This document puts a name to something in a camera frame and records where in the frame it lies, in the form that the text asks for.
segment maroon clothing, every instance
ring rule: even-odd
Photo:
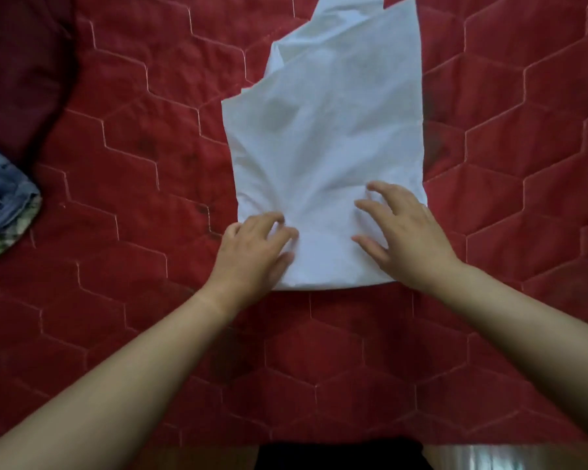
[[[0,153],[22,164],[75,76],[72,0],[0,0]]]

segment person's right arm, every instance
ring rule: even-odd
[[[357,242],[389,276],[431,294],[470,323],[588,433],[588,324],[459,260],[429,209],[397,185],[373,181],[388,205],[360,200],[387,239]]]

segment white cloth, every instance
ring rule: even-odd
[[[279,289],[391,281],[351,241],[376,224],[353,201],[366,183],[423,189],[420,31],[414,0],[320,0],[312,20],[273,43],[264,79],[222,101],[239,207],[282,211],[297,258]]]

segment forearm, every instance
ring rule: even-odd
[[[588,432],[588,324],[462,265],[434,291]]]
[[[0,470],[121,468],[228,314],[198,292],[0,439]]]

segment red fabric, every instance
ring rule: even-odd
[[[83,70],[34,171],[46,208],[0,258],[0,433],[204,283],[236,218],[219,100],[315,1],[76,0]],[[462,260],[588,321],[588,0],[417,2],[431,210]],[[243,312],[153,442],[399,434],[584,438],[467,324],[390,284]]]
[[[0,153],[16,164],[47,133],[76,73],[71,0],[0,0]]]

